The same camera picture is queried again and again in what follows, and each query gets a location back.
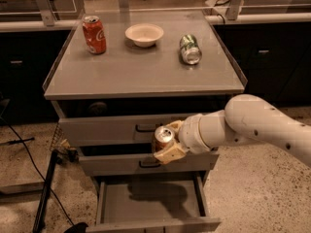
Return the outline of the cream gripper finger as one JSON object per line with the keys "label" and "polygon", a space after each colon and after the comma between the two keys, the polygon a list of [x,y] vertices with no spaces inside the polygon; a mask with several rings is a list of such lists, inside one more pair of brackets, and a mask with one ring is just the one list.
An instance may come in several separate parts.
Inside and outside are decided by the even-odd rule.
{"label": "cream gripper finger", "polygon": [[178,136],[179,131],[183,126],[183,124],[184,122],[182,120],[175,120],[173,122],[166,124],[166,127],[168,127],[174,133],[175,136]]}
{"label": "cream gripper finger", "polygon": [[184,158],[187,155],[187,152],[182,148],[180,143],[173,141],[165,147],[157,148],[154,157],[161,164],[168,164],[172,161],[176,161]]}

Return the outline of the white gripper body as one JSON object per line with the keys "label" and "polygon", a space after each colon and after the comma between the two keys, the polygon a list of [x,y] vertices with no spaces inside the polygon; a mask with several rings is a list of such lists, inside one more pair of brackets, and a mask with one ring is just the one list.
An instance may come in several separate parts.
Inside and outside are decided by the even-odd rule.
{"label": "white gripper body", "polygon": [[202,140],[199,122],[202,114],[187,117],[179,129],[178,140],[182,147],[193,154],[203,154],[210,148]]}

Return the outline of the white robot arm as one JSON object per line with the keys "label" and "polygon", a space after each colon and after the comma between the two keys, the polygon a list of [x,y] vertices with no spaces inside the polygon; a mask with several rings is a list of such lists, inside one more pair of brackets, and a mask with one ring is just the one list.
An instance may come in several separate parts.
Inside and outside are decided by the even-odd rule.
{"label": "white robot arm", "polygon": [[311,127],[249,94],[232,97],[225,107],[160,126],[154,134],[154,157],[162,164],[215,147],[268,143],[311,166]]}

